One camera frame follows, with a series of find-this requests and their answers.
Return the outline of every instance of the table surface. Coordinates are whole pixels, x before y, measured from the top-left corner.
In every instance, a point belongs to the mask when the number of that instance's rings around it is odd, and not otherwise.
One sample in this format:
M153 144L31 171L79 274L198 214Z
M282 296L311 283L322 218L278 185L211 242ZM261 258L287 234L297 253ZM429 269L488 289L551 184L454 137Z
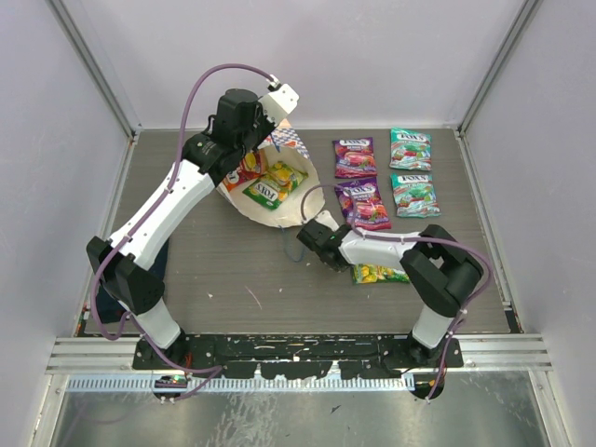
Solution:
M487 252L464 164L454 133L432 135L432 175L442 215L398 218L390 187L389 130L298 130L322 183L335 180L332 140L374 138L381 197L392 216L392 232L421 231L440 224L458 241ZM177 132L145 131L131 161L115 229L124 224L166 176L173 161ZM326 209L343 221L333 191L325 191ZM308 252L300 263L297 228L254 223L221 195L203 199L170 239L166 303L187 332L408 332L422 309L411 285L352 283L351 272L332 272ZM251 296L251 290L259 303ZM509 332L497 287L470 306L462 332ZM92 321L87 333L95 332Z

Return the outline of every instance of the candy bag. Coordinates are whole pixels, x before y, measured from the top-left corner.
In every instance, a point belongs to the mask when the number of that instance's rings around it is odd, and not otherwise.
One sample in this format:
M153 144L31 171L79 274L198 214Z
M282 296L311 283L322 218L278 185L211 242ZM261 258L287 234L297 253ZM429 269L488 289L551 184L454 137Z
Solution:
M335 148L335 178L358 179L376 176L372 138L339 140Z
M278 162L242 193L265 208L276 210L306 177L304 172Z
M391 130L390 168L430 170L430 135L411 130Z
M406 272L382 267L380 265L358 264L352 267L354 284L370 284L372 282L410 282Z
M237 186L249 180L258 179L267 170L267 156L264 149L259 149L256 153L247 154L235 170L230 172L223 179L223 185L228 191L232 191Z
M366 230L391 228L376 179L354 180L339 183L338 186L348 189L351 193L349 195L347 191L335 190L342 213L350 224Z
M399 217L440 216L431 175L391 174L391 185Z

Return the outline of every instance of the white backdrop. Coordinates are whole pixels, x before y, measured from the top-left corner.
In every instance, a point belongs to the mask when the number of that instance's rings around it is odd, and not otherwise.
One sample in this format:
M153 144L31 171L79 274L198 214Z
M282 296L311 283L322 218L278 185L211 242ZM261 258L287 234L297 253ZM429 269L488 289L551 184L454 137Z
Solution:
M230 61L291 84L302 96L294 126L325 128L458 124L522 0L66 4L99 38L146 129L177 128L195 80ZM191 127L206 123L226 89L263 91L254 74L216 76Z
M32 433L127 138L46 2L0 2L0 433Z
M596 3L543 2L468 137L526 331L594 445Z

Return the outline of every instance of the purple hose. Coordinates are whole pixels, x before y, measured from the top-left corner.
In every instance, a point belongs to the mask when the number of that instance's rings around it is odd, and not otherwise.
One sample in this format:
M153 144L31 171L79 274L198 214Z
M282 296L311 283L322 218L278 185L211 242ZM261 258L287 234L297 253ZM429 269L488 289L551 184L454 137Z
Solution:
M307 220L306 214L305 214L306 198L314 190L319 189L319 188L324 188L324 187L333 187L335 189L341 189L342 191L347 193L349 196L351 196L351 191L348 188L344 188L343 186L340 186L338 184L330 183L330 184L318 184L318 185L313 186L312 188L310 188L308 191L305 192L305 195L302 197L302 201L300 202L300 212L302 213L302 218L303 218L304 222L306 222L306 220ZM459 242L455 242L455 241L449 240L449 239L440 239L440 238L435 238L435 237L382 237L382 236L377 236L375 234L372 234L370 231L367 231L366 234L364 234L356 226L352 227L352 231L359 236L365 237L367 239L373 239L373 240L383 240L383 241L401 242L401 243L404 243L404 242L427 242L427 243L448 245L450 247L455 247L457 249L467 251L468 253L474 255L475 258L477 258L479 261L481 261L486 266L486 275L485 275L486 279L484 280L484 282L482 282L482 284L479 286L478 289L476 289L474 292L472 292L468 296L468 298L466 298L466 300L462 304L461 309L459 310L459 313L457 314L457 316L454 318L454 320L449 325L449 328L447 329L448 337L447 337L447 341L445 342L445 345L443 346L443 349L441 351L439 371L437 373L437 378L435 379L435 384L433 385L432 388L430 388L430 392L428 393L428 396L427 396L427 399L430 400L432 398L432 396L434 395L435 390L437 389L437 386L438 386L438 383L442 376L443 370L445 369L445 358L447 357L447 350L449 348L449 344L451 343L452 338L454 338L455 332L464 323L464 321L461 319L461 317L463 315L465 315L466 308L469 306L471 301L474 298L476 298L478 295L483 293L490 285L491 279L492 279L493 273L494 273L493 266L491 265L491 262L488 260L488 258L484 254L482 254L479 251L474 250L470 247L467 247L463 244L460 244Z
M182 163L184 133L186 130L186 122L188 121L188 114L190 113L190 107L193 103L193 99L195 98L196 92L201 87L201 85L203 84L205 79L207 79L209 76L213 75L216 72L219 72L221 70L225 70L228 68L238 68L240 70L248 70L250 72L254 72L258 75L265 77L269 81L274 80L272 75L267 74L266 72L264 72L263 70L260 70L258 68L251 67L249 65L245 65L242 63L225 63L222 65L217 65L217 66L209 69L207 72L205 72L201 77L199 77L199 79L197 80L197 82L195 83L193 88L191 89L190 95L188 96L188 99L186 100L186 105L184 106L183 117L182 117L181 124L180 124L180 132L178 133L178 144L176 147L176 158L174 159L174 168L172 171L171 178L169 179L168 185L166 186L166 189L164 189L163 193L157 198L157 200L154 202L154 204L147 210L147 212L141 217L141 219L139 219L139 221L137 223L135 223L130 228L127 235L124 236L122 238L122 240L120 240L115 245L115 247L108 253L108 255L105 257L105 259L102 261L102 263L98 267L97 272L95 272L95 275L93 276L93 280L91 283L91 299L90 299L91 315L93 316L93 319L95 319L95 322L97 323L97 325L100 329L100 333L108 340L114 341L114 340L117 340L118 338L120 338L120 336L122 335L122 331L124 330L124 323L126 321L126 317L127 317L127 315L131 315L131 314L125 313L122 316L122 319L120 319L120 324L118 326L118 330L117 330L116 334L109 333L105 329L105 326L103 325L102 321L100 320L100 314L97 310L97 302L96 301L97 301L97 294L100 289L101 278L102 278L103 272L105 271L105 267L110 263L110 261L112 261L112 259L114 259L115 255L126 245L126 243L132 239L132 237L137 232L137 230L139 230L139 228L145 223L145 221L149 218L149 216L151 216L154 213L154 211L159 207L159 205L168 196L169 190L172 188L172 186L176 182L176 178L178 177L178 172L180 170L180 164ZM140 325L138 324L138 322L136 321L136 319L134 318L133 315L131 315L131 320L133 323L135 323L135 325L138 328L140 328ZM214 374L212 376L216 375L221 370L221 367L218 367L218 366L212 367L212 368L207 368L204 370L191 370L188 368L184 368L180 365L176 365L175 363L170 361L161 352L161 349L159 349L159 347L155 344L155 342L151 339L151 337L149 337L147 334L145 334L144 336L145 336L145 339L147 340L147 343L149 343L149 345L151 345L151 347L156 351L158 356L172 368L184 371L186 373L211 373L211 372L214 372Z

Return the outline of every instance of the purple cable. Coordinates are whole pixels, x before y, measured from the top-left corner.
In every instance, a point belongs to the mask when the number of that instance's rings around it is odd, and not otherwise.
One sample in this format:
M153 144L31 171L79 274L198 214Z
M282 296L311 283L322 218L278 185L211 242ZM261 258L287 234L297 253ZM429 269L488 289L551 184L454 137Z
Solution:
M91 283L91 299L90 299L90 304L91 304L91 315L93 316L93 319L95 319L95 322L97 323L99 329L100 329L100 333L107 338L108 340L111 341L115 341L118 338L120 338L122 336L122 331L124 331L124 323L126 321L126 317L127 315L131 315L131 320L132 322L138 327L140 328L141 326L139 325L139 323L137 322L137 320L134 318L134 315L130 314L129 312L125 312L125 314L122 316L122 318L120 319L120 324L118 326L118 330L116 332L116 334L111 334L109 333L106 329L105 326L103 325L101 319L100 319L100 314L97 310L97 294L98 291L100 289L100 282L101 282L101 278L103 275L103 272L105 271L105 267L114 259L115 255L126 245L126 243L132 239L132 237L134 236L134 234L137 232L137 230L142 226L142 224L145 223L145 221L149 218L149 216L151 216L155 210L159 207L159 205L164 201L164 199L168 196L169 194L169 190L171 190L172 186L176 183L176 179L178 177L178 172L180 170L180 164L182 163L182 158L183 158L183 146L184 146L184 133L186 130L186 122L188 121L188 114L190 113L190 107L193 103L193 99L195 98L196 92L198 91L198 89L201 87L201 85L203 84L203 82L205 81L205 79L207 79L209 76L213 75L216 72L219 72L221 70L226 70L229 68L237 68L240 70L248 70L250 72L254 72L258 75L261 75L263 77L265 77L266 79L268 79L269 81L273 81L274 78L272 75L264 72L263 70L260 70L258 68L255 67L251 67L249 65L245 65L242 63L225 63L222 65L217 65L213 68L210 68L207 72L205 72L201 77L199 77L199 79L197 80L197 82L195 83L195 85L193 86L193 88L191 89L191 92L188 96L188 99L186 100L186 105L184 106L184 110L183 110L183 117L181 120L181 124L180 124L180 132L178 134L178 144L176 147L176 157L174 159L174 167L173 167L173 171L172 171L172 175L169 179L169 182L166 186L166 189L164 189L163 193L161 193L161 195L157 198L157 200L154 202L154 204L149 207L149 209L147 210L147 212L141 217L141 219L139 219L139 221L137 223L135 223L129 230L129 232L127 233L126 236L124 236L122 238L122 240L120 240L115 247L108 253L108 255L105 257L105 259L102 261L102 263L100 264L100 266L97 269L97 272L95 272L95 275L93 276L93 281ZM147 343L149 343L149 345L155 350L155 352L158 354L158 356L164 360L164 362L166 362L170 367L177 369L177 370L181 370L184 371L186 373L211 373L213 372L213 375L210 376L210 379L212 377L214 377L215 375L217 375L217 373L219 373L222 369L219 366L215 366L212 368L207 368L204 370L192 370L189 368L184 368L180 365L176 365L174 362L170 361L162 352L161 349L159 349L159 347L155 344L155 342L151 339L151 337L149 337L149 335L147 335L146 333L144 333L144 337L147 340Z
M302 201L300 202L300 212L302 213L302 218L303 218L304 222L306 222L306 220L307 220L306 214L305 214L306 198L314 190L319 189L319 188L324 188L324 187L333 187L335 189L341 189L342 191L347 193L352 198L352 202L355 201L354 197L352 197L351 191L348 188L344 188L343 186L340 186L338 184L329 183L329 184L318 184L316 186L313 186L312 188L310 188L308 191L305 192L305 195L302 197ZM468 253L472 254L476 259L481 261L484 264L484 266L486 266L486 275L485 275L486 279L479 286L478 289L476 289L474 292L472 292L468 296L468 298L466 298L466 300L462 304L461 309L459 310L457 317L454 318L454 320L449 325L449 328L447 329L448 337L447 337L447 341L445 342L445 345L441 351L439 371L437 373L437 378L435 379L435 384L430 389L430 392L428 393L428 396L427 396L427 400L430 400L430 398L432 398L433 394L435 393L435 390L437 389L437 386L438 386L438 383L442 376L443 370L445 369L445 358L447 357L447 350L449 348L449 344L451 343L451 340L454 337L455 332L464 323L464 321L460 318L467 313L466 309L469 306L469 304L471 303L471 301L474 298L476 298L478 295L483 293L490 285L491 278L493 277L493 273L494 273L493 266L491 265L490 261L484 254L482 254L479 251L474 250L470 247L467 247L463 244L460 244L459 242L455 242L455 241L449 240L449 239L441 239L441 238L437 238L437 237L382 237L382 236L377 236L375 234L372 234L370 231L367 231L366 234L362 233L356 226L352 226L352 231L361 237L364 237L367 239L372 239L372 240L383 240L383 241L401 242L401 243L404 243L404 242L426 242L426 243L433 243L433 244L448 245L450 247L455 247L457 249L467 251Z

